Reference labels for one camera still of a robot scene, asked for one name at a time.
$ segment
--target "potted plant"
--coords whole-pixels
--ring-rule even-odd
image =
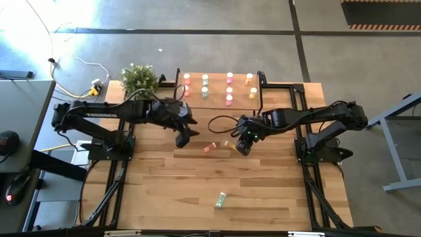
[[[152,69],[152,65],[137,66],[133,63],[130,68],[121,71],[121,84],[126,90],[126,95],[132,95],[138,89],[145,89],[134,96],[134,99],[148,99],[151,93],[158,90],[158,78]]]

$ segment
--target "cup on table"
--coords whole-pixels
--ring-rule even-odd
[[[233,76],[234,76],[234,74],[232,74],[232,72],[229,72],[229,73],[226,74],[226,83],[228,85],[231,85]]]
[[[186,73],[184,74],[184,84],[185,85],[190,85],[190,74]]]
[[[250,99],[254,99],[257,93],[257,89],[256,88],[251,88],[250,89],[250,94],[249,94],[249,98]]]
[[[226,88],[226,95],[231,95],[232,94],[232,88],[228,87]]]
[[[202,87],[202,98],[206,99],[208,97],[208,88],[207,87]]]
[[[251,73],[248,73],[247,76],[245,77],[245,84],[250,85],[251,79],[253,79],[253,75]]]
[[[226,96],[226,106],[231,106],[232,105],[232,95],[227,95]]]
[[[184,85],[184,97],[187,97],[190,95],[189,86]]]
[[[209,76],[207,74],[202,75],[202,79],[203,79],[203,86],[208,86],[208,82],[209,82]]]

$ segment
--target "yellow cable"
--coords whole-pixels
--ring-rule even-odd
[[[50,147],[50,148],[47,148],[47,149],[42,149],[42,150],[39,150],[39,151],[40,152],[53,151],[55,149],[60,149],[60,148],[70,147],[70,146],[72,146],[72,145],[70,145],[70,144],[64,144],[64,145],[58,145],[56,147]]]
[[[47,31],[47,33],[48,33],[48,37],[50,38],[50,42],[51,42],[51,58],[53,59],[54,58],[54,53],[53,53],[53,38],[51,37],[51,34],[50,34],[50,31],[48,30],[48,28],[47,28],[47,26],[44,24],[44,21],[42,21],[42,19],[41,19],[41,17],[38,15],[38,13],[37,13],[37,11],[35,11],[35,9],[34,9],[34,7],[31,5],[31,3],[28,1],[28,0],[26,0],[26,2],[27,2],[27,4],[31,7],[31,9],[32,9],[32,11],[37,15],[37,17],[38,17],[38,19],[41,21],[41,23],[44,25],[44,28],[45,28],[45,30]],[[72,94],[72,93],[70,93],[69,91],[67,91],[66,89],[64,89],[55,79],[54,79],[54,77],[53,77],[53,71],[52,71],[52,64],[53,63],[50,63],[50,77],[51,77],[51,79],[53,80],[53,81],[55,81],[55,83],[56,83],[56,85],[62,90],[62,91],[64,91],[64,92],[66,92],[70,97],[73,97],[73,98],[77,98],[77,99],[79,99],[79,98],[85,98],[85,97],[87,97],[87,96],[89,96],[89,93],[87,94],[87,95],[83,95],[83,96],[79,96],[79,95],[74,95],[74,94]]]

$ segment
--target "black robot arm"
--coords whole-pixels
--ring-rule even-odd
[[[248,155],[253,142],[265,137],[281,134],[302,124],[336,120],[317,134],[308,134],[305,138],[306,151],[324,147],[325,143],[347,130],[362,130],[367,125],[367,117],[361,106],[355,102],[336,101],[327,107],[310,108],[303,111],[294,109],[273,109],[257,117],[245,115],[237,122],[237,130],[231,135],[240,136],[237,150]]]
[[[185,146],[190,136],[199,134],[188,126],[197,124],[189,106],[172,98],[127,100],[121,104],[74,101],[71,104],[57,104],[54,110],[51,124],[57,132],[75,129],[104,141],[109,149],[126,149],[127,134],[107,130],[86,118],[122,119],[133,124],[152,123],[171,128],[180,133],[176,138],[177,147]]]

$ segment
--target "concrete floor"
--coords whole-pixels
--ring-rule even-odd
[[[146,29],[292,30],[287,0],[127,0],[31,1],[51,30],[68,27]],[[349,31],[339,1],[295,0],[301,30]],[[2,19],[16,11],[27,13],[17,22]],[[7,5],[0,13],[0,68],[32,70],[36,79],[49,79],[49,39],[25,3]],[[113,80],[130,63],[153,65],[168,79],[176,68],[197,72],[256,72],[270,82],[302,82],[294,36],[217,35],[95,35],[54,36],[55,57],[72,53],[102,63]],[[303,37],[311,82],[321,82],[327,103],[357,101],[367,116],[382,112],[408,93],[419,91],[421,41],[417,37]],[[82,93],[105,73],[96,66],[61,55],[55,78],[74,93]],[[65,99],[60,94],[55,96]],[[63,144],[51,128],[53,99],[36,148]],[[72,132],[73,141],[86,136]],[[354,151],[343,162],[345,185],[355,226],[378,225],[385,232],[419,236],[421,188],[385,194],[383,184],[398,181],[379,128],[347,132],[341,146]],[[70,226],[74,204],[41,206],[37,224],[45,228]]]

